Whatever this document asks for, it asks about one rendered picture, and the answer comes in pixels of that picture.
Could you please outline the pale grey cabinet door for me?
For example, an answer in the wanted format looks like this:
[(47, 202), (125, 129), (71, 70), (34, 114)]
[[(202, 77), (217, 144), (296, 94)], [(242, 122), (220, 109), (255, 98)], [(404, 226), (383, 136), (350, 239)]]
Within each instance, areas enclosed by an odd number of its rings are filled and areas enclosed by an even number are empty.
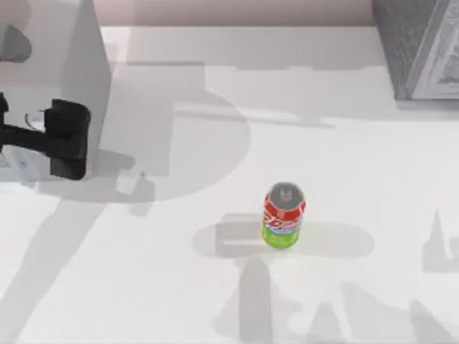
[(412, 97), (459, 100), (459, 0), (438, 0), (420, 50)]

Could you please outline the white tall cabinet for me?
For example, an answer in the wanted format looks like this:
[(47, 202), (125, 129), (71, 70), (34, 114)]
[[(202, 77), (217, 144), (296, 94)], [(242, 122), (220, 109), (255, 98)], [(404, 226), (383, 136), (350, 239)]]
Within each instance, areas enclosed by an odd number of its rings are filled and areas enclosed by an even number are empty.
[[(4, 122), (44, 132), (53, 99), (88, 108), (87, 178), (95, 165), (108, 107), (111, 73), (94, 0), (0, 0), (0, 92)], [(0, 148), (0, 181), (60, 181), (49, 156)]]

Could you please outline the red and green can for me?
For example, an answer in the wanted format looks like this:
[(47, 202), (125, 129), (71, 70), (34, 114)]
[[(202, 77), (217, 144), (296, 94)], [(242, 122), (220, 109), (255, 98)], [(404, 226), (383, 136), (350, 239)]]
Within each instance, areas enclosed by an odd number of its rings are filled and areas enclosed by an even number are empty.
[(275, 249), (288, 249), (299, 239), (306, 199), (298, 185), (275, 183), (263, 204), (262, 237)]

